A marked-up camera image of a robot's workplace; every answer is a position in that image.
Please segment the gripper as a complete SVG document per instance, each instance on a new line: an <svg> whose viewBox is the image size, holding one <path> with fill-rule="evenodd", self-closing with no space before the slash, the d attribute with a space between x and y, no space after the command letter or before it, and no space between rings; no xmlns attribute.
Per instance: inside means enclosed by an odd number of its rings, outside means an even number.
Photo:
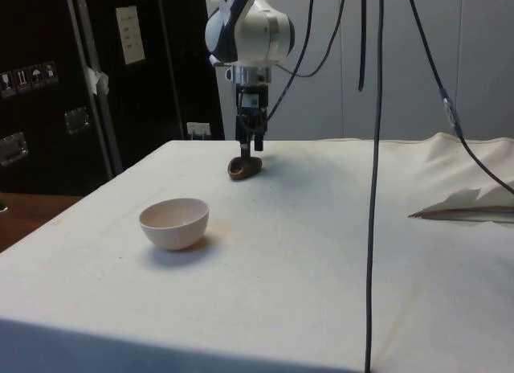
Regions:
<svg viewBox="0 0 514 373"><path fill-rule="evenodd" d="M240 157L251 156L251 139L254 135L255 151L263 151L263 141L267 132L268 86L266 84L236 84L236 140L240 146ZM247 125L244 116L255 115L252 129Z"/></svg>

